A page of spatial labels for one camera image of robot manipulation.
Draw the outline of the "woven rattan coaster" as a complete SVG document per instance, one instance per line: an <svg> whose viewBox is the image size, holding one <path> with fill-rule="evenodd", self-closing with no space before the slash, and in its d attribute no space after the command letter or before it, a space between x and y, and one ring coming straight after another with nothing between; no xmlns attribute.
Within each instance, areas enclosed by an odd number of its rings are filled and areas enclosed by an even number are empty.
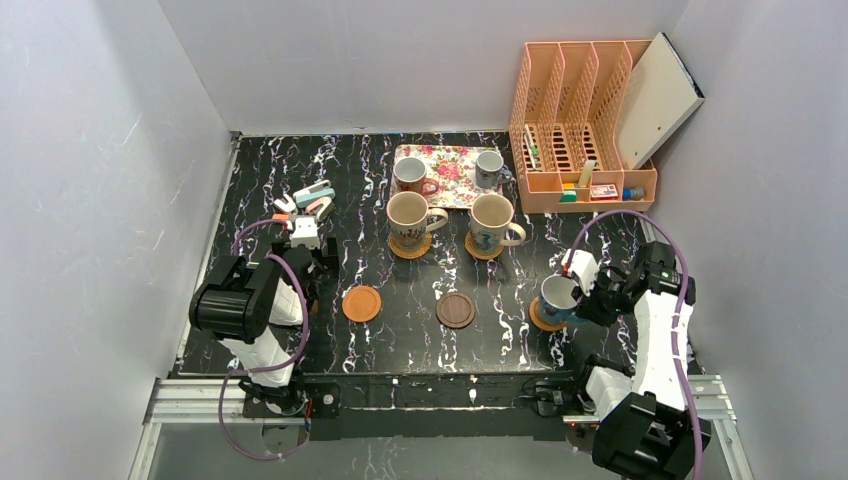
<svg viewBox="0 0 848 480"><path fill-rule="evenodd" d="M423 257L432 246L432 234L426 233L420 240L419 244L414 247L404 247L399 243L399 238L395 235L389 236L389 248L391 252L402 259L414 260Z"/></svg>
<svg viewBox="0 0 848 480"><path fill-rule="evenodd" d="M469 231L465 236L464 246L465 246L465 249L466 249L466 251L468 252L469 255L471 255L473 258L475 258L477 260L484 260L484 261L496 259L504 251L503 245L497 246L492 252L489 252L489 253L482 252L482 251L478 250L476 248L476 245L475 245L471 231Z"/></svg>

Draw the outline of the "dark walnut round coaster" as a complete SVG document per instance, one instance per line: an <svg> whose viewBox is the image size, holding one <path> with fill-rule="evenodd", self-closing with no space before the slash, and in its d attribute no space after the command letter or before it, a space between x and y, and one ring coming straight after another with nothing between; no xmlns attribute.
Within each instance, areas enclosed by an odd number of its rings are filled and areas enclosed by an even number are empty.
<svg viewBox="0 0 848 480"><path fill-rule="evenodd" d="M445 327L462 329L476 316L473 300L464 293L453 291L442 295L436 303L436 318Z"/></svg>

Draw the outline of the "light wooden round coaster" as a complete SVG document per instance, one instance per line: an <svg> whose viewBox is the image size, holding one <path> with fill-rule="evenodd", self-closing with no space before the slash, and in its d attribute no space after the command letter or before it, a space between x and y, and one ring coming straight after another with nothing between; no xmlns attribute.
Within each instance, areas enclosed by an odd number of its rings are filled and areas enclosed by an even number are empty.
<svg viewBox="0 0 848 480"><path fill-rule="evenodd" d="M540 316L540 301L538 297L532 299L528 307L528 315L532 323L541 331L557 332L563 330L567 322L563 321L556 324L550 324L543 320Z"/></svg>

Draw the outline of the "terracotta round coaster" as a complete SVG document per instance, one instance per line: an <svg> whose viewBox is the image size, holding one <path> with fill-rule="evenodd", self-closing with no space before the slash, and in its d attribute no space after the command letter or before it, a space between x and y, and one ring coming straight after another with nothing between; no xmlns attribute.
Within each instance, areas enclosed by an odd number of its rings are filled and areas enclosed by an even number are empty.
<svg viewBox="0 0 848 480"><path fill-rule="evenodd" d="M344 316L354 323L368 323L374 320L382 309L379 292L370 286L355 286L343 297Z"/></svg>

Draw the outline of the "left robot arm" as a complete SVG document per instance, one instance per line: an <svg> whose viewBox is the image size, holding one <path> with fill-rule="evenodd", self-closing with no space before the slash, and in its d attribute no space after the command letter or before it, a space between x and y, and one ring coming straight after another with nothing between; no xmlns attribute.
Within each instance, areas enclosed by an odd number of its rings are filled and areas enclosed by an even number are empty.
<svg viewBox="0 0 848 480"><path fill-rule="evenodd" d="M314 250L275 243L254 265L224 255L194 293L189 322L236 357L233 379L247 400L277 415L302 414L309 405L302 374L273 329L305 327L317 311L318 284L338 272L334 237Z"/></svg>

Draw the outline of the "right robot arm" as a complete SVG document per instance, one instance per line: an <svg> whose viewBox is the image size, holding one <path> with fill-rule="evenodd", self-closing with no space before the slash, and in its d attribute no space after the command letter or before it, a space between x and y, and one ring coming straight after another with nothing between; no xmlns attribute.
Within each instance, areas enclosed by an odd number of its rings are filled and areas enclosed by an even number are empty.
<svg viewBox="0 0 848 480"><path fill-rule="evenodd" d="M634 366L587 361L584 391L599 419L593 462L629 479L686 478L711 439L688 385L696 287L687 267L672 246L653 241L638 248L626 271L572 250L563 273L576 284L576 318L607 327L630 316L638 329Z"/></svg>

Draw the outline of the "beige mug with number three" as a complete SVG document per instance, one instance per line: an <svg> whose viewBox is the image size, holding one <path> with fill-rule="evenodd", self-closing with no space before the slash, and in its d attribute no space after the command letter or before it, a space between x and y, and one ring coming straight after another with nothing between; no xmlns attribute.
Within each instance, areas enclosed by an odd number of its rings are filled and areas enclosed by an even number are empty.
<svg viewBox="0 0 848 480"><path fill-rule="evenodd" d="M523 227L513 222L514 205L506 197L491 193L479 196L470 209L470 230L476 248L492 252L497 246L517 247L527 240Z"/></svg>

